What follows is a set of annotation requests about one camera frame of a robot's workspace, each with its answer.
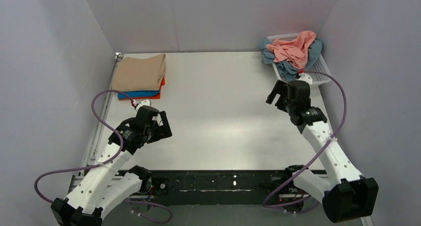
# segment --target cable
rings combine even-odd
[[[99,96],[101,96],[101,95],[103,95],[103,94],[105,94],[105,93],[107,93],[107,92],[115,92],[115,93],[121,93],[121,94],[123,94],[124,96],[126,96],[127,98],[129,98],[130,100],[131,100],[131,102],[132,102],[132,106],[134,106],[134,99],[133,98],[131,98],[130,96],[128,96],[126,93],[124,93],[124,92],[121,92],[121,91],[118,91],[118,90],[114,90],[114,89],[109,89],[109,90],[104,90],[104,91],[102,91],[102,92],[99,92],[93,99],[92,99],[92,102],[91,102],[91,109],[92,109],[92,112],[93,112],[93,115],[95,116],[95,118],[97,118],[98,119],[98,121],[99,122],[101,122],[102,124],[104,124],[104,126],[106,126],[108,129],[110,129],[111,131],[113,131],[117,136],[118,136],[118,138],[120,139],[120,148],[119,148],[119,150],[111,157],[111,158],[109,158],[108,160],[106,160],[106,161],[104,161],[104,162],[102,162],[102,164],[107,164],[107,163],[109,163],[109,162],[111,162],[112,160],[114,160],[116,157],[118,157],[118,155],[120,154],[120,152],[122,151],[122,149],[123,149],[123,138],[121,137],[121,135],[120,135],[120,133],[117,131],[117,130],[115,130],[113,127],[111,127],[110,125],[108,125],[104,120],[102,120],[100,117],[99,117],[99,115],[96,113],[96,111],[95,111],[95,101],[96,101],[96,99],[99,97]],[[44,173],[44,174],[42,174],[42,175],[40,175],[40,176],[38,176],[38,178],[35,180],[35,183],[34,183],[34,188],[35,188],[35,192],[39,195],[39,197],[41,197],[43,200],[45,200],[45,201],[47,201],[48,203],[52,203],[53,201],[52,200],[50,200],[50,199],[48,199],[47,197],[45,197],[42,193],[41,193],[41,191],[39,190],[39,188],[38,188],[38,182],[42,179],[42,178],[44,178],[45,176],[47,176],[47,175],[52,175],[52,174],[58,174],[58,173],[65,173],[65,172],[72,172],[72,171],[80,171],[80,170],[89,170],[89,169],[93,169],[93,168],[97,168],[97,167],[99,167],[99,166],[101,166],[101,164],[96,164],[96,165],[90,165],[90,166],[84,166],[84,167],[78,167],[78,168],[69,168],[69,169],[63,169],[63,170],[53,170],[53,171],[49,171],[49,172],[46,172],[46,173]]]
[[[336,131],[334,131],[331,135],[331,139],[336,137],[336,135],[339,133],[339,131],[342,129],[342,126],[345,123],[345,118],[347,116],[347,97],[345,96],[345,91],[342,88],[342,86],[339,84],[339,82],[333,78],[332,76],[326,74],[326,73],[322,73],[322,72],[314,72],[314,71],[307,71],[307,73],[314,73],[314,74],[320,74],[320,75],[324,75],[329,77],[333,82],[336,83],[336,85],[339,87],[339,89],[341,90],[342,93],[342,97],[344,98],[344,114],[342,116],[342,121],[339,124],[338,128],[336,129]],[[272,191],[272,193],[270,193],[264,200],[262,203],[262,206],[264,208],[278,208],[278,207],[283,207],[283,206],[288,206],[288,205],[293,205],[296,203],[300,203],[303,202],[309,198],[311,198],[311,196],[305,197],[303,199],[294,201],[294,202],[290,202],[290,203],[285,203],[285,204],[278,204],[278,205],[266,205],[266,203],[269,201],[270,198],[272,198],[279,190],[281,190],[283,187],[285,187],[286,185],[288,185],[290,182],[292,182],[297,176],[299,176],[303,171],[305,171],[311,164],[313,164],[313,162],[319,158],[319,156],[322,154],[322,152],[329,146],[330,142],[332,141],[331,139],[327,140],[326,143],[323,145],[323,147],[316,153],[316,155],[301,169],[299,170],[296,174],[294,174],[290,179],[286,180],[284,183],[282,183],[278,188],[276,188],[274,191]],[[310,210],[315,208],[317,206],[317,204],[315,204],[315,206],[310,207]]]
[[[172,219],[172,211],[167,206],[160,205],[160,204],[157,204],[157,203],[152,203],[152,202],[133,201],[133,200],[125,200],[124,202],[126,202],[126,203],[132,203],[132,204],[152,205],[152,206],[163,208],[163,209],[165,209],[166,211],[168,211],[170,213],[170,217],[167,220],[158,221],[158,220],[155,220],[155,219],[151,218],[150,216],[145,215],[145,214],[142,214],[142,213],[140,213],[138,211],[134,211],[134,210],[132,211],[132,212],[138,214],[139,216],[144,217],[145,219],[151,221],[152,223],[162,225],[162,224],[168,223]]]

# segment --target white plastic basket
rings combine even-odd
[[[281,39],[281,40],[291,41],[291,40],[297,38],[297,36],[298,36],[298,33],[269,36],[268,39],[271,42],[275,41],[275,39],[278,39],[278,38]],[[275,66],[275,64],[272,64],[272,66],[274,67],[274,70],[275,70],[275,73],[276,73],[278,79],[282,80],[283,82],[287,82],[285,80],[284,76],[279,75],[278,69]],[[328,68],[325,60],[323,59],[322,54],[320,54],[319,59],[317,60],[316,63],[314,63],[314,65],[309,69],[309,71],[317,71],[317,72],[326,73],[326,74],[330,75],[329,68]],[[327,82],[331,81],[331,79],[329,77],[324,76],[324,75],[320,75],[320,74],[301,73],[299,75],[300,75],[299,80],[305,81],[309,85],[314,85],[314,86],[318,86],[318,85],[321,85],[323,83],[327,83]]]

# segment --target pile of clothes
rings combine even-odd
[[[263,39],[258,45],[262,63],[274,63],[286,81],[295,80],[296,73],[309,70],[319,59],[323,43],[316,39],[316,33],[303,31],[292,41]]]
[[[112,89],[122,91],[133,99],[160,99],[165,70],[165,54],[148,59],[126,57],[117,63]],[[119,93],[118,99],[128,98]]]

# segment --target tabletop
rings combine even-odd
[[[315,152],[287,113],[265,103],[277,77],[260,60],[260,52],[168,53],[166,84],[161,99],[152,99],[151,105],[166,111],[173,136],[146,144],[122,170],[134,165],[149,170],[282,170],[306,164]],[[312,88],[310,97],[312,106],[327,116],[319,88]],[[136,115],[116,94],[108,108],[105,120],[112,127]],[[99,131],[97,151],[102,152],[111,131]],[[317,160],[310,168],[323,165]]]

